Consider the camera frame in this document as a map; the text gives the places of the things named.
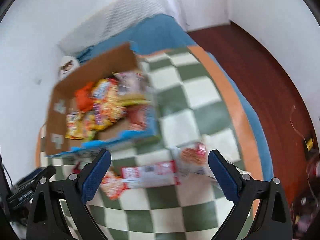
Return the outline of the red white flat packet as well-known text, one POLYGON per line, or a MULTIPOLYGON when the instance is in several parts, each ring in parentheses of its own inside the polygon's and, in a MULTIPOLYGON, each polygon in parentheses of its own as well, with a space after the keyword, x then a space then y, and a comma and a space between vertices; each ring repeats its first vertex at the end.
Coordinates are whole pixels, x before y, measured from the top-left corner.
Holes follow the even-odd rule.
POLYGON ((121 176, 128 189, 172 186, 180 183, 173 160, 145 166, 122 167, 121 176))

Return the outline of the white pillow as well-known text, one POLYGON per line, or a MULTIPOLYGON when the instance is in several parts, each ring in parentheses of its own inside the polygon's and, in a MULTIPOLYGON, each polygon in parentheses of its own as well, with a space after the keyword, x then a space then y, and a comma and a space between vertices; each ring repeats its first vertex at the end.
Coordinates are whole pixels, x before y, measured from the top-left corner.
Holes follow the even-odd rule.
POLYGON ((62 38, 59 47, 74 56, 158 14, 178 19, 168 0, 115 0, 80 22, 62 38))

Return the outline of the silver cookie snack bag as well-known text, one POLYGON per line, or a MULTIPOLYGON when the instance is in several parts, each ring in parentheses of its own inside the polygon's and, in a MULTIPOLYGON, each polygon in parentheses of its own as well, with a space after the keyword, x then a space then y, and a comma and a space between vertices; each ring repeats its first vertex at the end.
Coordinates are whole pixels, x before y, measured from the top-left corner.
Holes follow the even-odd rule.
POLYGON ((195 142, 190 146, 172 147, 170 152, 176 163, 180 180, 188 178, 191 174, 198 174, 217 182, 209 168, 208 152, 202 142, 195 142))

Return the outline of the yellow instant noodle packet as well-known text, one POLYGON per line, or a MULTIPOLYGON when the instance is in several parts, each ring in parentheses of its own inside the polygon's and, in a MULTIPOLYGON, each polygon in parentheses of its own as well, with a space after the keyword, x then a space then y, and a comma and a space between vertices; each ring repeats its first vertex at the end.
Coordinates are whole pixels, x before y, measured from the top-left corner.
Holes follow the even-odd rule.
POLYGON ((126 114, 118 97, 118 81, 113 78, 99 80, 92 89, 95 129, 102 131, 117 123, 126 114))

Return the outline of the yellow panda biscuit bag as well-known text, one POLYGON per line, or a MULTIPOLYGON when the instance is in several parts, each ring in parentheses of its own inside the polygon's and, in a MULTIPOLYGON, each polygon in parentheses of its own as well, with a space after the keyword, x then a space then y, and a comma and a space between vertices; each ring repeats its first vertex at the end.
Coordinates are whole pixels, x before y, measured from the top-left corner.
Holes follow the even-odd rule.
POLYGON ((83 116, 84 114, 80 111, 74 111, 66 115, 66 139, 81 140, 84 138, 82 132, 83 116))

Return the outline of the brown cardboard box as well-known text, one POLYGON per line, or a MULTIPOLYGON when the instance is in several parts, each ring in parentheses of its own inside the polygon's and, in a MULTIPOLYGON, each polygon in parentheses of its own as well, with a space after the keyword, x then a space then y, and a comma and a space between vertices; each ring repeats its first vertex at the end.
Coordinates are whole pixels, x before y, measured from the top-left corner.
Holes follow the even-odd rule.
POLYGON ((66 115, 74 111, 80 111, 77 109, 74 93, 88 82, 94 82, 94 87, 101 79, 116 79, 113 73, 133 70, 143 72, 138 67, 138 57, 136 57, 131 46, 125 43, 87 61, 58 82, 52 91, 48 108, 45 144, 46 156, 49 158, 67 158, 72 155, 95 152, 100 148, 112 147, 126 142, 156 138, 158 136, 156 102, 153 89, 150 87, 148 77, 144 72, 147 83, 146 95, 150 101, 146 105, 150 105, 153 108, 148 129, 144 131, 129 130, 128 107, 125 107, 125 116, 112 126, 102 131, 97 131, 93 140, 84 141, 84 139, 72 140, 65 138, 67 130, 66 115))

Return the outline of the brown cookie packet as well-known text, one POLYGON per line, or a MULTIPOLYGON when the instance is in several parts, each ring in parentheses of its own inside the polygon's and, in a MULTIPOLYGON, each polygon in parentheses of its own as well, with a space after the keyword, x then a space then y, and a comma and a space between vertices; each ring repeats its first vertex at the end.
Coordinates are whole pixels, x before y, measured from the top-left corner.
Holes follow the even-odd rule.
POLYGON ((144 131, 148 129, 153 108, 150 105, 135 105, 127 108, 129 120, 128 129, 131 131, 144 131))

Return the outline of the pale yellow cracker packet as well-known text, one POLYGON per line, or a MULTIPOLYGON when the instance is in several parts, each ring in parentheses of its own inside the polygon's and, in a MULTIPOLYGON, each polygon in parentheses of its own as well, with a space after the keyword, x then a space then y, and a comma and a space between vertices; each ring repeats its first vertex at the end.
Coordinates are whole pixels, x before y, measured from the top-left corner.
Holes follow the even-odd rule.
POLYGON ((118 100, 121 106, 145 105, 150 101, 146 95, 146 77, 138 70, 113 73, 118 81, 118 100))

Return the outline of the blue bed sheet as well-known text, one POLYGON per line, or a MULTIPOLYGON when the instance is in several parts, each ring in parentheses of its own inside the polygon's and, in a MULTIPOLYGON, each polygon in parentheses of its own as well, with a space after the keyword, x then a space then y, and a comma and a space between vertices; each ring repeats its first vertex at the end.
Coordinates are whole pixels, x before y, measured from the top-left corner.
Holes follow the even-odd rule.
MULTIPOLYGON (((78 59, 80 64, 84 64, 86 61, 89 61, 105 51, 115 48, 125 42, 130 42, 132 49, 141 55, 149 55, 160 50, 174 49, 196 44, 196 42, 182 29, 173 17, 165 14, 158 14, 125 29, 118 35, 114 35, 109 39, 103 40, 96 45, 85 46, 84 49, 81 49, 76 53, 75 57, 78 59)), ((274 176, 272 158, 263 127, 257 113, 239 90, 236 83, 220 66, 215 56, 210 52, 207 54, 220 67, 221 71, 224 73, 225 77, 227 77, 237 93, 257 142, 264 179, 271 180, 274 176)))

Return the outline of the green white checkered blanket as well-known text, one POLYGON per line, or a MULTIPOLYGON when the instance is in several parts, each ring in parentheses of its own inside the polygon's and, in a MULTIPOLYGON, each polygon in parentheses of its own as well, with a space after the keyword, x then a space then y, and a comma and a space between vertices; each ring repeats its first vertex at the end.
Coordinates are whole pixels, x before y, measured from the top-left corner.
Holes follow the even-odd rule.
MULTIPOLYGON (((237 93, 220 67, 199 46, 135 54, 153 89, 158 136, 104 147, 120 178, 122 167, 174 161, 172 147, 205 144, 237 168, 263 180, 257 142, 237 93)), ((103 148, 67 158, 45 153, 46 124, 40 131, 40 166, 53 165, 54 180, 66 179, 77 161, 90 163, 103 148)), ((126 189, 110 200, 99 188, 87 208, 108 239, 211 239, 233 203, 211 178, 191 174, 178 185, 126 189)))

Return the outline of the colourful gumball candy bag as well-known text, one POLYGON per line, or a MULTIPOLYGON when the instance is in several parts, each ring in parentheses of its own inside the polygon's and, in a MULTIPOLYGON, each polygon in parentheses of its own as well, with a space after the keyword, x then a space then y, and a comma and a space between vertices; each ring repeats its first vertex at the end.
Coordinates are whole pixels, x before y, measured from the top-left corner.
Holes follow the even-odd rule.
POLYGON ((97 131, 94 111, 86 112, 82 119, 82 136, 84 141, 93 140, 97 131))

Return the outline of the orange panda snack bag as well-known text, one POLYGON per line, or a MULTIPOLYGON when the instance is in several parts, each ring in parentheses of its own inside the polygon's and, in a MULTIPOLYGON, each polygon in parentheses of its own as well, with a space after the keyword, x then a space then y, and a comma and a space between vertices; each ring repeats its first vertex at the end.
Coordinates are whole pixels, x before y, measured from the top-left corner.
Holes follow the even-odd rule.
POLYGON ((126 183, 112 170, 106 172, 100 188, 110 200, 118 199, 127 189, 126 183))

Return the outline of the bear print long pillow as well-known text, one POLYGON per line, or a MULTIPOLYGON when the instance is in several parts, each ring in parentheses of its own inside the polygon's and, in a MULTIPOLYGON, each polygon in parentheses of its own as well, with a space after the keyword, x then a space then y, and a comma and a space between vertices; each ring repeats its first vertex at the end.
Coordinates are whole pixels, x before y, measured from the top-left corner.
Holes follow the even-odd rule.
POLYGON ((64 56, 60 62, 59 70, 59 80, 63 80, 73 71, 80 67, 79 61, 72 56, 64 56))

